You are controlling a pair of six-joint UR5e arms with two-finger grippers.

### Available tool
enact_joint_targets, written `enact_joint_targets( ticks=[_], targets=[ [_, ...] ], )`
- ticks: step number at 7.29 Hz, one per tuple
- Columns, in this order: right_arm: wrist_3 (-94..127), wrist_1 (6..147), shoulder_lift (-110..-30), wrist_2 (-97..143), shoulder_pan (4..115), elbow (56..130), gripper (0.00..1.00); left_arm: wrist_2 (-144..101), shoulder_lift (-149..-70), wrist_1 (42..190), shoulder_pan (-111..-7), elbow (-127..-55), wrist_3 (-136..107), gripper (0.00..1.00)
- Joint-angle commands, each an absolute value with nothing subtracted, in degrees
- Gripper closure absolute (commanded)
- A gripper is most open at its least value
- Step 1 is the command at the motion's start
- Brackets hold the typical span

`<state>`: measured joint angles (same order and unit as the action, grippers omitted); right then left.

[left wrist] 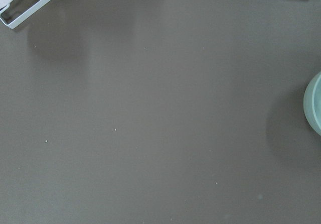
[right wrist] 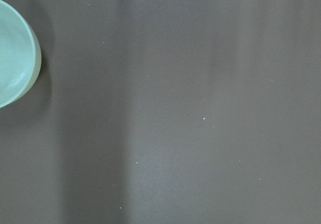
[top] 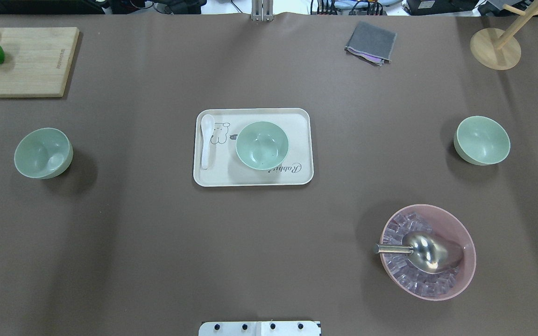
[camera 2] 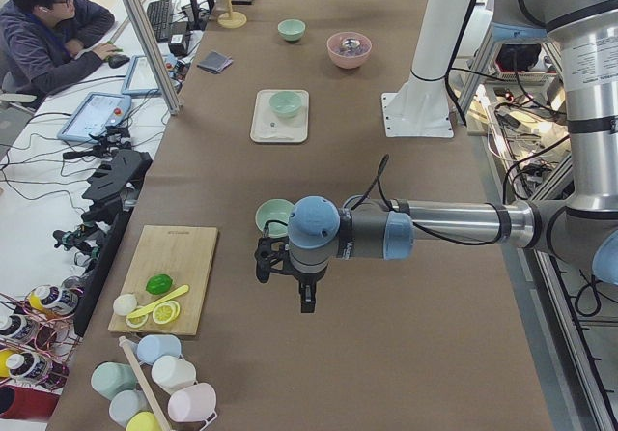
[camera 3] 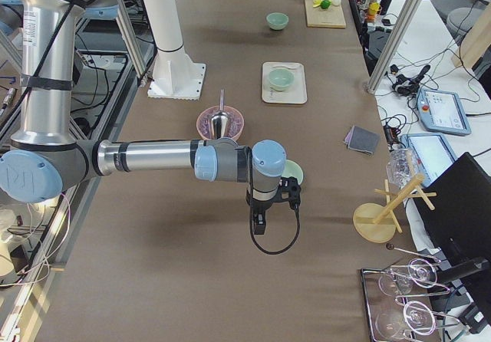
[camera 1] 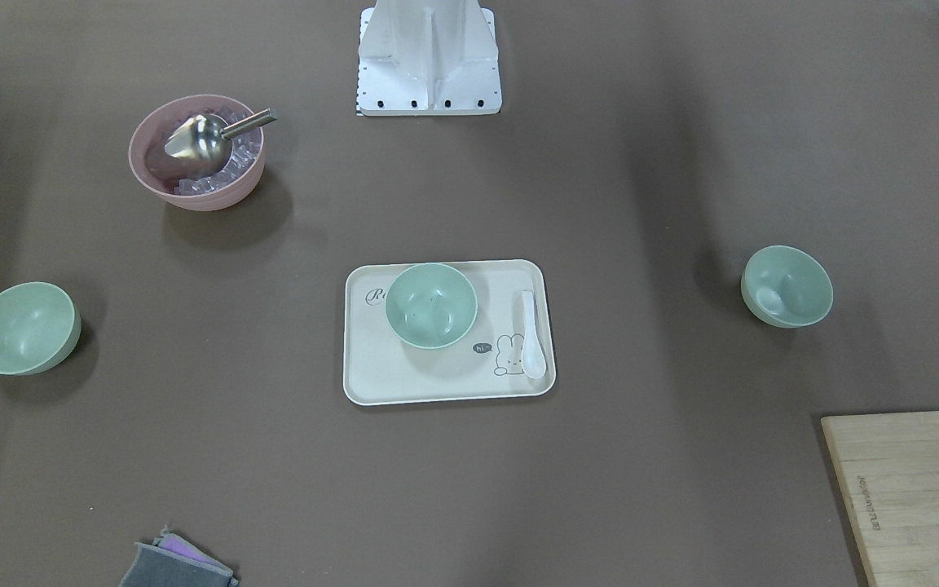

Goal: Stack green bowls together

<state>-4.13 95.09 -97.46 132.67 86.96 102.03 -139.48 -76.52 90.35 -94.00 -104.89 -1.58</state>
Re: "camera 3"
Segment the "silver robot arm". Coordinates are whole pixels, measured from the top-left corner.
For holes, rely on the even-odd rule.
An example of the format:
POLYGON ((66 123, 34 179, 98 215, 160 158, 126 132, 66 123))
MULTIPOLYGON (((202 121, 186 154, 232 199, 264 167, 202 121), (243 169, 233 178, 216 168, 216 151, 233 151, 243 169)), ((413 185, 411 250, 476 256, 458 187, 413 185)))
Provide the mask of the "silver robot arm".
POLYGON ((198 179, 248 183, 252 235, 265 231, 276 202, 298 210, 301 188, 283 176, 283 146, 253 147, 230 138, 113 143, 76 140, 69 133, 75 25, 82 15, 117 14, 116 0, 21 0, 23 90, 21 126, 1 158, 1 188, 19 202, 41 202, 96 176, 114 172, 191 168, 198 179))

